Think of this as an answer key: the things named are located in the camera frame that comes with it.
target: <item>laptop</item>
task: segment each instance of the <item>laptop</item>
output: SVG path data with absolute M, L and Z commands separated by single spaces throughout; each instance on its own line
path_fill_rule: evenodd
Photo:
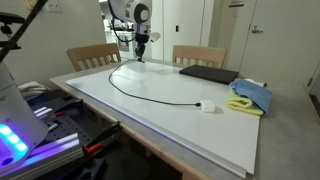
M 239 75 L 239 72 L 199 65 L 186 67 L 180 70 L 179 73 L 222 84 L 230 84 Z

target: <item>chair backrest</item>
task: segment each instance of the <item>chair backrest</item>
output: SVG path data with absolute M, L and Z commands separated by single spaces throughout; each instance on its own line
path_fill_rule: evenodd
M 67 54 L 76 71 L 121 61 L 116 43 L 72 48 L 67 50 Z
M 173 47 L 172 61 L 180 64 L 198 64 L 221 68 L 225 55 L 225 49 L 175 45 Z

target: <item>white tabletop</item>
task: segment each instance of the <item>white tabletop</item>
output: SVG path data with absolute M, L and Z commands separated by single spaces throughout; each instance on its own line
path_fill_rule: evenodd
M 134 132 L 159 145 L 161 149 L 200 172 L 215 179 L 239 179 L 198 154 L 130 120 L 127 116 L 123 116 L 65 83 L 68 80 L 105 71 L 115 66 L 117 65 L 64 75 L 53 78 L 52 81 L 71 95 L 83 99 L 99 112 L 120 120 Z M 261 120 L 255 174 L 254 176 L 247 175 L 246 179 L 319 179 L 320 128 L 317 123 L 318 117 L 314 114 L 304 88 L 288 83 L 269 83 L 269 89 L 273 93 L 273 99 L 270 115 Z
M 107 81 L 113 69 L 72 79 L 67 84 L 240 177 L 247 172 L 253 174 L 259 116 L 227 108 L 227 85 L 179 74 L 181 69 L 133 61 L 119 68 L 112 82 L 126 93 L 163 102 L 195 104 L 212 100 L 215 112 L 127 96 Z

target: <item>cable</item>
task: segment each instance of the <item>cable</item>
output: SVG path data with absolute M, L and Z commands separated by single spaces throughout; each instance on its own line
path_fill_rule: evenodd
M 113 87 L 115 87 L 118 91 L 122 92 L 123 94 L 127 95 L 127 96 L 130 96 L 130 97 L 134 97 L 134 98 L 137 98 L 137 99 L 143 99 L 143 100 L 146 100 L 146 101 L 151 101 L 151 102 L 156 102 L 156 103 L 161 103 L 161 104 L 167 104 L 167 105 L 173 105 L 173 106 L 196 106 L 196 107 L 200 107 L 201 104 L 200 103 L 195 103 L 195 104 L 178 104 L 178 103 L 170 103 L 170 102 L 164 102 L 164 101 L 158 101 L 158 100 L 154 100 L 154 99 L 148 99 L 148 98 L 144 98 L 144 97 L 140 97 L 140 96 L 135 96 L 135 95 L 132 95 L 132 94 L 128 94 L 124 91 L 122 91 L 120 88 L 118 88 L 115 84 L 113 84 L 113 82 L 111 81 L 111 77 L 112 77 L 112 74 L 117 71 L 121 66 L 123 66 L 124 64 L 127 64 L 129 62 L 140 62 L 138 60 L 129 60 L 129 61 L 126 61 L 122 64 L 120 64 L 116 69 L 114 69 L 111 74 L 109 75 L 109 82 L 112 84 Z
M 113 29 L 113 32 L 114 32 L 114 34 L 116 35 L 116 37 L 119 39 L 119 41 L 121 41 L 121 42 L 131 42 L 131 41 L 133 41 L 133 40 L 136 38 L 136 37 L 133 37 L 131 40 L 122 40 L 122 39 L 118 36 L 117 32 L 114 30 L 114 21 L 115 21 L 115 19 L 112 19 L 112 20 L 111 20 L 112 29 Z

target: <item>blue cloth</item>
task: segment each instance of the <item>blue cloth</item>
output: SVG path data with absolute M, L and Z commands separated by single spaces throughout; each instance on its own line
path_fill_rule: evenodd
M 261 86 L 238 79 L 229 84 L 229 87 L 239 96 L 251 99 L 256 108 L 261 109 L 264 114 L 268 114 L 272 93 Z

